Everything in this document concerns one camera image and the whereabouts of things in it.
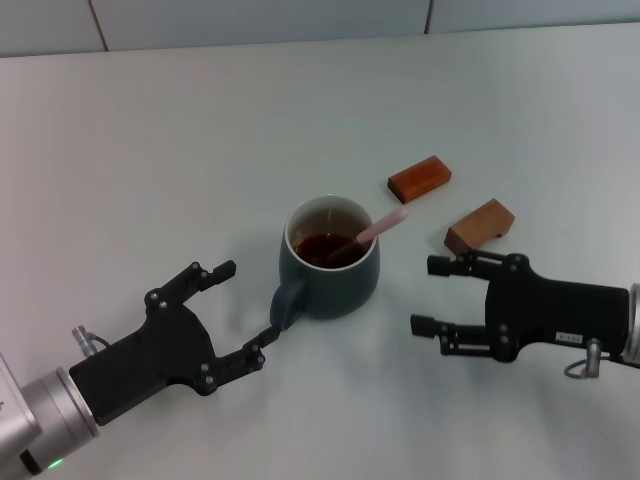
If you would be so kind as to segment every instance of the pink spoon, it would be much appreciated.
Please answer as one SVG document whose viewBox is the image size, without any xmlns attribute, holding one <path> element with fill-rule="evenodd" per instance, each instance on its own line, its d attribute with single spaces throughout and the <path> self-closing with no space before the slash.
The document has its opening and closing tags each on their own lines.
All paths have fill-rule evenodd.
<svg viewBox="0 0 640 480">
<path fill-rule="evenodd" d="M 371 225 L 369 228 L 361 231 L 356 239 L 347 243 L 346 245 L 340 247 L 335 252 L 329 254 L 325 259 L 324 263 L 330 263 L 334 261 L 336 258 L 344 255 L 345 252 L 348 252 L 356 245 L 364 245 L 367 242 L 370 242 L 374 238 L 376 238 L 381 233 L 386 232 L 390 228 L 395 227 L 397 224 L 402 222 L 405 218 L 409 216 L 409 209 L 407 207 L 401 207 L 393 213 L 390 213 L 386 217 L 378 220 L 376 223 Z"/>
</svg>

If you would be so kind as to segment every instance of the label sticker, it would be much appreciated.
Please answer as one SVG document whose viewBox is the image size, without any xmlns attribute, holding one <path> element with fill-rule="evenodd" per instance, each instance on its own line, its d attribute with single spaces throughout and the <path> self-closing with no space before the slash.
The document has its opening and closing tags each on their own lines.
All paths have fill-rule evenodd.
<svg viewBox="0 0 640 480">
<path fill-rule="evenodd" d="M 556 332 L 556 342 L 581 344 L 582 335 L 577 335 L 575 333 Z"/>
</svg>

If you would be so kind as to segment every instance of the mug handle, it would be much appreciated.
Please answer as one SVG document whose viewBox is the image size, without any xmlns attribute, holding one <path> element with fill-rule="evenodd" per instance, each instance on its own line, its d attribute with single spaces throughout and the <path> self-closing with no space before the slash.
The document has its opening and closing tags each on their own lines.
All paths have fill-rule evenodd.
<svg viewBox="0 0 640 480">
<path fill-rule="evenodd" d="M 306 285 L 302 279 L 281 284 L 271 300 L 269 321 L 281 332 L 293 325 L 304 311 Z"/>
</svg>

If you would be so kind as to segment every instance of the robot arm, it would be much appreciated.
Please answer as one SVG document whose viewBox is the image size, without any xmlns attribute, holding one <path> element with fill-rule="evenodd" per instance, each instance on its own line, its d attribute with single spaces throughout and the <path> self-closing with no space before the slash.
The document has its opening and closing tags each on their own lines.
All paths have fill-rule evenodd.
<svg viewBox="0 0 640 480">
<path fill-rule="evenodd" d="M 416 336 L 440 338 L 443 355 L 490 356 L 513 362 L 534 342 L 587 350 L 587 375 L 598 376 L 600 354 L 635 366 L 637 287 L 623 288 L 548 280 L 537 275 L 524 255 L 470 251 L 456 260 L 430 256 L 430 275 L 476 277 L 489 281 L 485 326 L 444 323 L 413 315 Z"/>
<path fill-rule="evenodd" d="M 98 351 L 83 327 L 74 336 L 87 357 L 67 374 L 58 368 L 19 388 L 0 356 L 0 479 L 30 478 L 98 436 L 106 425 L 165 387 L 182 384 L 199 395 L 260 370 L 261 349 L 277 340 L 269 327 L 240 350 L 216 357 L 200 320 L 184 306 L 235 275 L 228 261 L 212 272 L 192 263 L 145 295 L 142 327 Z"/>
</svg>

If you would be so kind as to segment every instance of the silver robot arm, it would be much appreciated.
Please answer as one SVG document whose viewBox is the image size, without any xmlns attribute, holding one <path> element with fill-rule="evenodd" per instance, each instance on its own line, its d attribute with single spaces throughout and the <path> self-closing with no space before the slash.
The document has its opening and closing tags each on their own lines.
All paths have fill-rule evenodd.
<svg viewBox="0 0 640 480">
<path fill-rule="evenodd" d="M 0 480 L 55 468 L 97 436 L 89 408 L 62 368 L 19 388 L 0 355 Z"/>
</svg>

